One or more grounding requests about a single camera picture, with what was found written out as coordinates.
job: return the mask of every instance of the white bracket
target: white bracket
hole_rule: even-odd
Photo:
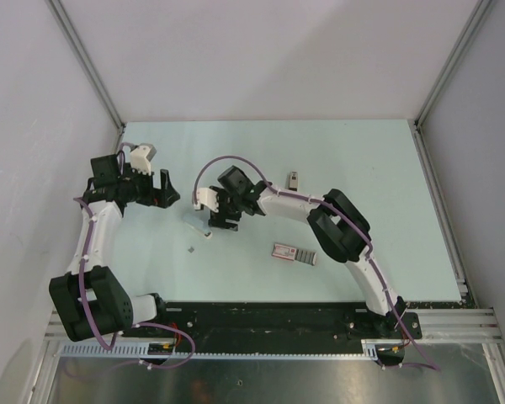
[[[202,206],[207,206],[209,210],[215,213],[219,211],[217,193],[213,189],[200,188],[196,190],[196,204],[193,204],[193,207],[195,210],[201,210]]]
[[[154,145],[141,143],[129,153],[131,168],[143,174],[151,174],[152,164],[150,161],[155,156],[155,153],[157,153],[157,150]]]

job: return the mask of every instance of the small white object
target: small white object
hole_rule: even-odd
[[[213,235],[208,224],[199,218],[197,215],[186,213],[183,215],[183,221],[189,225],[193,230],[197,231],[203,237],[210,239]]]
[[[155,298],[152,295],[131,297],[131,308],[133,310],[133,324],[140,327],[139,322],[147,322],[157,315]]]
[[[285,246],[284,244],[275,243],[273,257],[286,259],[288,261],[298,261],[300,263],[308,263],[309,265],[316,265],[317,254],[315,251],[304,250],[303,248],[296,248],[292,246]]]
[[[297,192],[297,171],[290,172],[288,177],[288,189]]]
[[[289,191],[288,189],[281,189],[277,185],[273,185],[273,187],[275,188],[275,193],[273,193],[270,189],[266,189],[260,194],[260,198],[258,198],[258,206],[267,216],[282,216],[294,221],[302,221],[303,223],[308,224],[306,218],[311,213],[311,210],[318,207],[318,204],[310,203],[309,200],[311,198],[323,199],[313,195],[303,195],[299,192]],[[283,191],[288,194],[304,196],[307,200],[279,195],[279,192]]]
[[[200,210],[202,206],[206,206],[215,213],[219,211],[217,193],[213,189],[199,188],[196,190],[196,204],[193,204],[193,207],[195,210]]]
[[[151,174],[152,164],[150,161],[156,153],[157,150],[154,145],[141,143],[137,148],[129,153],[131,168],[138,170],[143,174]]]

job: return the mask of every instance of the small box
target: small box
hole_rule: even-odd
[[[287,261],[298,261],[300,263],[316,265],[316,252],[304,250],[303,248],[296,248],[292,246],[286,246],[284,244],[275,243],[271,255],[276,258],[285,259]]]

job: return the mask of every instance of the light blue table surface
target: light blue table surface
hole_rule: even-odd
[[[204,239],[184,224],[199,170],[234,154],[255,162],[270,181],[299,174],[299,191],[341,189],[371,224],[375,254],[405,300],[459,300],[411,131],[405,120],[312,120],[129,123],[124,141],[152,143],[156,171],[170,170],[182,195],[170,209],[131,204],[114,245],[112,269],[132,295],[165,300],[350,301],[363,295],[343,264],[321,250],[311,229],[279,217],[244,215],[238,232]],[[218,162],[200,186],[216,185],[230,165]],[[316,250],[317,266],[271,257],[274,242]]]

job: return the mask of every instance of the white wall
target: white wall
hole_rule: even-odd
[[[15,403],[81,216],[72,197],[117,132],[42,0],[0,1],[0,404]]]
[[[64,0],[125,121],[415,118],[476,0]]]
[[[424,127],[480,303],[505,338],[505,0]]]

